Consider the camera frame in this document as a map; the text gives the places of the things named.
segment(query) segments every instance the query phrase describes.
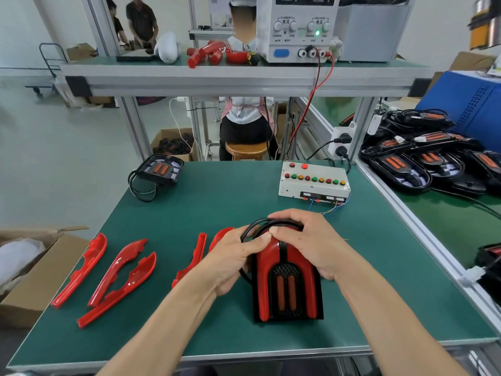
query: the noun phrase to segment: black shirt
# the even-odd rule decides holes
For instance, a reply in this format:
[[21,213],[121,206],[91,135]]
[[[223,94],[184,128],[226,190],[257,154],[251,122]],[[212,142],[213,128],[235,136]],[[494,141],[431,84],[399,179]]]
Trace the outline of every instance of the black shirt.
[[132,27],[136,31],[139,38],[144,41],[149,41],[153,37],[153,24],[156,22],[153,10],[146,5],[142,4],[141,11],[137,10],[134,2],[131,2],[125,8],[127,19],[132,22]]
[[120,23],[120,20],[116,17],[113,18],[113,23],[115,24],[115,32],[118,34],[120,31],[122,31],[124,28],[122,28],[122,24]]

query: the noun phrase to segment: person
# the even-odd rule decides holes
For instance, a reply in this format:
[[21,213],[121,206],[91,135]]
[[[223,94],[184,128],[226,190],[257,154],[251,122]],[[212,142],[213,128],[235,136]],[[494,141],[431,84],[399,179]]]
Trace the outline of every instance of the person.
[[110,15],[113,19],[113,24],[115,25],[115,32],[118,37],[122,40],[123,43],[128,43],[127,36],[125,35],[125,31],[122,28],[122,24],[120,23],[120,20],[117,18],[117,5],[113,0],[106,0],[106,3],[108,4],[108,9],[110,11]]
[[[232,51],[256,51],[256,0],[229,0],[233,18],[234,35],[226,41]],[[273,98],[220,97],[226,102],[219,127],[219,160],[231,161],[226,143],[258,144],[268,141],[269,155],[278,159],[278,143],[275,138],[275,122],[271,107]]]
[[129,20],[129,28],[134,35],[134,43],[141,48],[154,48],[158,35],[158,24],[153,9],[143,0],[132,0],[125,14]]
[[212,303],[231,289],[247,257],[262,251],[272,236],[295,246],[322,277],[337,282],[385,376],[468,375],[426,331],[385,278],[321,214],[287,209],[269,217],[292,219],[304,229],[299,232],[272,227],[245,243],[240,241],[245,227],[228,232],[167,294],[98,376],[171,375]]

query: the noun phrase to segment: digital display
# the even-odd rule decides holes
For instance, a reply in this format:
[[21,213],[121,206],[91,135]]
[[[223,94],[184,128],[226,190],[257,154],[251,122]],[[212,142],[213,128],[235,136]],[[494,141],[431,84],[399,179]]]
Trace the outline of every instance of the digital display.
[[334,0],[276,0],[276,5],[315,5],[315,6],[332,6]]

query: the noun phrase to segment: black hair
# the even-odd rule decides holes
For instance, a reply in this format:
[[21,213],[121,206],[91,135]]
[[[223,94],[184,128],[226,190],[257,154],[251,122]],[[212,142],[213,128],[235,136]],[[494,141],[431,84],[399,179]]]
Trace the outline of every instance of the black hair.
[[255,21],[257,15],[258,15],[258,7],[257,6],[235,6],[231,5],[231,2],[229,3],[229,10],[233,14],[235,10],[247,10],[249,13],[252,13],[252,19]]
[[108,4],[108,9],[116,9],[117,5],[113,0],[106,0],[106,3]]

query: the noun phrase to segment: black pants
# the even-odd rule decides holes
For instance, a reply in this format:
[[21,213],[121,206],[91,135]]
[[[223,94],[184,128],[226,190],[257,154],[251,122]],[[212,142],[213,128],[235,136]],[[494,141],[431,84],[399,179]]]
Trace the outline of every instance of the black pants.
[[219,147],[219,160],[231,161],[233,159],[233,156],[226,150],[227,142],[230,144],[251,145],[265,142],[266,139],[270,140],[268,144],[270,158],[275,159],[276,155],[277,159],[279,159],[277,155],[279,150],[277,139],[273,135],[268,121],[263,116],[248,124],[235,124],[225,116],[219,127],[219,143],[221,144]]

